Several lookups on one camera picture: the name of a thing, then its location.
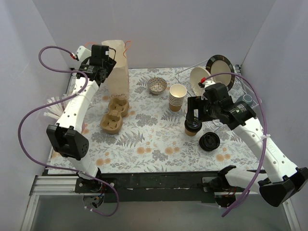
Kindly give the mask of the black plastic cup lid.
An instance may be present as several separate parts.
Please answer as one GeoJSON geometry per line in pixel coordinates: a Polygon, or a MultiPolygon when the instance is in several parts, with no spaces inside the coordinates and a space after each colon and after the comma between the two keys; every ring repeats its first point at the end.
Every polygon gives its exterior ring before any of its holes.
{"type": "Polygon", "coordinates": [[[191,122],[188,120],[185,120],[184,126],[187,131],[192,132],[192,133],[197,133],[201,130],[202,123],[199,121],[198,118],[197,119],[195,118],[191,122]]]}

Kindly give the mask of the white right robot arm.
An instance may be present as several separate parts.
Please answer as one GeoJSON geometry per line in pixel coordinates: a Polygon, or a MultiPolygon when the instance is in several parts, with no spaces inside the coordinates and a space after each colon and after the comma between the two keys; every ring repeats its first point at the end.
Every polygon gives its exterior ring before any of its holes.
{"type": "Polygon", "coordinates": [[[219,120],[240,137],[259,160],[255,172],[236,166],[223,168],[216,178],[206,183],[207,187],[223,191],[240,187],[244,195],[257,192],[268,204],[278,207],[307,183],[308,169],[299,168],[282,153],[251,106],[244,101],[233,102],[224,84],[204,88],[201,96],[189,97],[187,103],[186,134],[195,135],[203,122],[219,120]]]}

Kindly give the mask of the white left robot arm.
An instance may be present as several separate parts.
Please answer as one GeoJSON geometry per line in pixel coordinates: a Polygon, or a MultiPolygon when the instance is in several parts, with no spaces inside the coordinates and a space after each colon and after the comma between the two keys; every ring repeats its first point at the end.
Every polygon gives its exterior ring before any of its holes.
{"type": "Polygon", "coordinates": [[[92,45],[90,55],[81,62],[75,74],[73,98],[68,101],[56,124],[47,128],[53,149],[71,162],[78,176],[86,180],[86,187],[93,193],[98,192],[103,184],[97,177],[98,168],[87,155],[89,141],[82,135],[82,125],[94,94],[116,64],[110,53],[115,54],[115,49],[107,45],[92,45]]]}

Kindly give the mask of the brown paper coffee cup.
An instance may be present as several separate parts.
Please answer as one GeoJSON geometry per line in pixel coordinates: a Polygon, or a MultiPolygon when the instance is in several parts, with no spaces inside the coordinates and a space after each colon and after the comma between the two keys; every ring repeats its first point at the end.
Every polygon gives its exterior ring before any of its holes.
{"type": "Polygon", "coordinates": [[[197,133],[198,133],[198,131],[195,131],[195,130],[194,130],[194,131],[190,131],[190,130],[185,129],[185,134],[188,135],[188,136],[193,137],[193,136],[195,136],[197,133]]]}

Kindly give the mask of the beige paper takeout bag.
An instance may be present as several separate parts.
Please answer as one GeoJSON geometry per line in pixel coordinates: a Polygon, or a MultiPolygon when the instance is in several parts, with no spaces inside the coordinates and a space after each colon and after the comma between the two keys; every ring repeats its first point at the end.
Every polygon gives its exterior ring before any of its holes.
{"type": "Polygon", "coordinates": [[[106,40],[102,45],[115,49],[110,51],[110,58],[114,58],[116,64],[105,83],[111,98],[124,97],[129,99],[129,73],[127,51],[131,46],[131,40],[106,40]]]}

